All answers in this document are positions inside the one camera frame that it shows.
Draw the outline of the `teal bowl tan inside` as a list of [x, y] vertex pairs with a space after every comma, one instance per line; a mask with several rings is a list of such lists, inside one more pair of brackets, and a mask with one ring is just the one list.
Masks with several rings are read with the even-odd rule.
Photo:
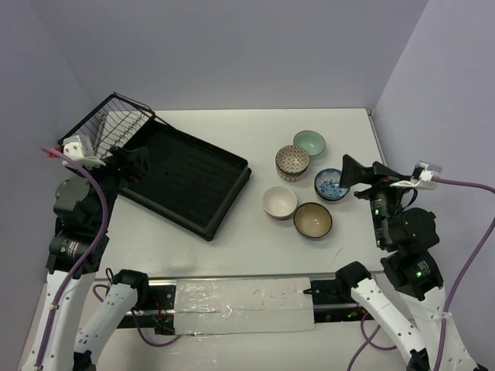
[[304, 203], [293, 214], [297, 231], [310, 239], [321, 239], [333, 228], [333, 217], [329, 210], [319, 203]]

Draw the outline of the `brown patterned bowl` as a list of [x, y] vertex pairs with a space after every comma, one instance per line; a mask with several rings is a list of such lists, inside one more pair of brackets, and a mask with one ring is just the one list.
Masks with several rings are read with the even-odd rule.
[[275, 156], [275, 164], [285, 166], [309, 166], [310, 156], [308, 152], [296, 145], [286, 145], [278, 150]]

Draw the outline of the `red floral bowl white inside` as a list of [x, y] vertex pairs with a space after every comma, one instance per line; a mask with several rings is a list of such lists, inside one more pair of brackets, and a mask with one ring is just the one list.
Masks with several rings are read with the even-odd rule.
[[291, 217], [297, 205], [295, 193], [283, 186], [267, 189], [262, 197], [264, 211], [275, 220], [286, 220]]

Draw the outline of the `blue triangle patterned bowl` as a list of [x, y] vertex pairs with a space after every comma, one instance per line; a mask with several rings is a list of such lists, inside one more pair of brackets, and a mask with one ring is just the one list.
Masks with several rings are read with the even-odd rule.
[[309, 168], [308, 166], [285, 166], [285, 167], [280, 167], [278, 164], [275, 165], [277, 173], [283, 172], [287, 175], [298, 175], [298, 174], [305, 174], [307, 169]]

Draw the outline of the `white bowl orange rim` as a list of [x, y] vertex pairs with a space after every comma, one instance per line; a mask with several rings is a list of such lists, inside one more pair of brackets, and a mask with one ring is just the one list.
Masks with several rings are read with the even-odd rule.
[[284, 181], [286, 181], [286, 182], [297, 182], [297, 181], [300, 181], [300, 180], [304, 177], [304, 175], [303, 175], [303, 174], [298, 174], [298, 175], [287, 175], [287, 174], [285, 174], [285, 173], [283, 173], [283, 172], [279, 172], [279, 173], [278, 173], [278, 176], [279, 176], [282, 180], [284, 180]]

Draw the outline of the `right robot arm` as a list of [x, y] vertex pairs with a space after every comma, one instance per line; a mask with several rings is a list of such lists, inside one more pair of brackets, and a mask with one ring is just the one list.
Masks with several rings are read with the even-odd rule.
[[429, 249], [440, 241], [435, 214], [403, 206], [407, 192], [433, 190], [445, 184], [442, 169], [419, 162], [411, 175], [402, 175], [380, 162], [362, 166], [350, 155], [343, 156], [340, 186], [365, 184], [355, 192], [370, 203], [375, 243], [389, 254], [381, 258], [384, 274], [407, 305], [412, 318], [406, 319], [379, 289], [371, 273], [359, 262], [336, 272], [336, 293], [345, 302], [360, 304], [400, 352], [408, 370], [482, 370], [463, 344], [450, 305], [475, 257], [494, 230], [490, 225], [450, 290]]

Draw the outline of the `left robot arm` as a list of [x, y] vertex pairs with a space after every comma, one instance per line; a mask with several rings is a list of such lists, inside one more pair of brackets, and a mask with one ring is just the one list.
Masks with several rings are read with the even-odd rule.
[[62, 150], [45, 148], [74, 176], [56, 189], [56, 227], [46, 263], [46, 296], [24, 370], [94, 370], [125, 314], [146, 306], [151, 288], [146, 274], [122, 271], [109, 298], [80, 325], [84, 302], [108, 245], [108, 224], [120, 189], [144, 178], [148, 151], [113, 147], [96, 166], [84, 165]]

